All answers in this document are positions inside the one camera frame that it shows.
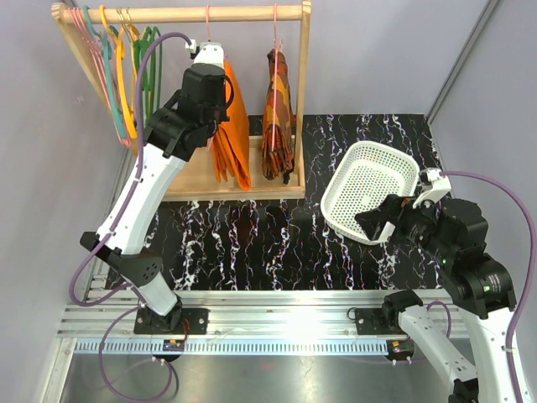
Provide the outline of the orange trousers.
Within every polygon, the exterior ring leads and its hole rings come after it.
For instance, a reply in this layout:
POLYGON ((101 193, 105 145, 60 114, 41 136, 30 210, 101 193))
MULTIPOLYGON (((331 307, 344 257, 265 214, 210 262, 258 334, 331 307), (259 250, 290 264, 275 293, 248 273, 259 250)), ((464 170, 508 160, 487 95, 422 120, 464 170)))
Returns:
POLYGON ((252 180, 249 169, 249 119, 242 99, 240 84, 228 58, 224 70, 231 83, 226 83, 226 97, 233 90, 233 100, 227 109, 229 120, 222 122, 211 141, 213 169, 217 182, 234 177, 243 191, 249 191, 252 180))

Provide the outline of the pink wire hanger with orange trousers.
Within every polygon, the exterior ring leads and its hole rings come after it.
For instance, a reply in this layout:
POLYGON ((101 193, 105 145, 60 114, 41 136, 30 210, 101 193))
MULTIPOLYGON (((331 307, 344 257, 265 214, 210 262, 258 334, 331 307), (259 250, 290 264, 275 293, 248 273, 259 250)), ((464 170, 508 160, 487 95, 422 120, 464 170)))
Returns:
POLYGON ((212 41, 210 18, 211 18, 211 5, 207 4, 206 9, 205 9, 205 21, 206 21, 207 40, 209 42, 212 41))

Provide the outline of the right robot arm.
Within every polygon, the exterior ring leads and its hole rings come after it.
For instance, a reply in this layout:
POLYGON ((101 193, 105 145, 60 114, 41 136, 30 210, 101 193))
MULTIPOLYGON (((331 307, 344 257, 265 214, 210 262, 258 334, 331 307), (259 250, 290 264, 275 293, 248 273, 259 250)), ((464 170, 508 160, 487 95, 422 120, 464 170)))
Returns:
POLYGON ((471 201, 436 204, 389 195, 379 207, 359 212, 357 224, 378 240, 385 224, 393 240, 409 241, 440 266, 443 289, 459 309, 471 341, 469 364, 437 329, 424 302, 412 290, 385 296, 381 323, 411 339, 442 378, 450 402, 520 402, 510 378, 507 333, 514 315, 514 284, 507 269, 486 251, 487 220, 471 201))

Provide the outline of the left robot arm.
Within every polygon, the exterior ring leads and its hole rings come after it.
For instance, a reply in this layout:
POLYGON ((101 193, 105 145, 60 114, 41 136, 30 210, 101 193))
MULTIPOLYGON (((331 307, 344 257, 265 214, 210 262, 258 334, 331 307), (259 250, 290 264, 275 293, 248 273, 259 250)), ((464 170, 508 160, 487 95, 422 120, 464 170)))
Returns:
POLYGON ((96 232, 81 236, 83 247, 139 293, 163 333, 179 329, 182 302, 164 279, 162 258, 144 247, 145 236, 171 182, 227 120, 233 100, 226 93, 227 80, 224 69, 215 65, 194 64, 185 71, 182 87, 149 117, 141 159, 112 215, 96 232))

